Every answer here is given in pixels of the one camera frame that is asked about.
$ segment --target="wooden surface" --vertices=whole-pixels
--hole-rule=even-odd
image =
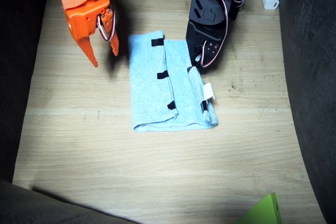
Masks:
[[[234,223],[277,192],[285,223],[323,223],[288,101],[279,10],[249,0],[211,82],[219,125],[136,133],[127,36],[184,39],[191,0],[117,0],[120,56],[96,32],[95,69],[48,0],[14,184],[140,223]]]

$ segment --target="orange bracket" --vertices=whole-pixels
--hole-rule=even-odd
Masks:
[[[97,67],[89,36],[96,31],[97,17],[101,15],[105,31],[112,32],[113,12],[109,8],[110,0],[61,0],[68,26],[73,39],[83,50],[92,64]],[[111,47],[115,56],[118,55],[119,41],[117,33],[111,39]]]

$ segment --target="dark fabric backdrop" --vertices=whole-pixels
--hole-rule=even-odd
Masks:
[[[325,219],[336,223],[336,0],[280,0],[280,16],[302,157]]]
[[[13,179],[46,0],[1,0],[0,178]]]

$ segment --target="folded towel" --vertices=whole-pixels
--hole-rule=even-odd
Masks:
[[[184,131],[218,124],[185,40],[156,31],[129,37],[132,125],[135,131]]]

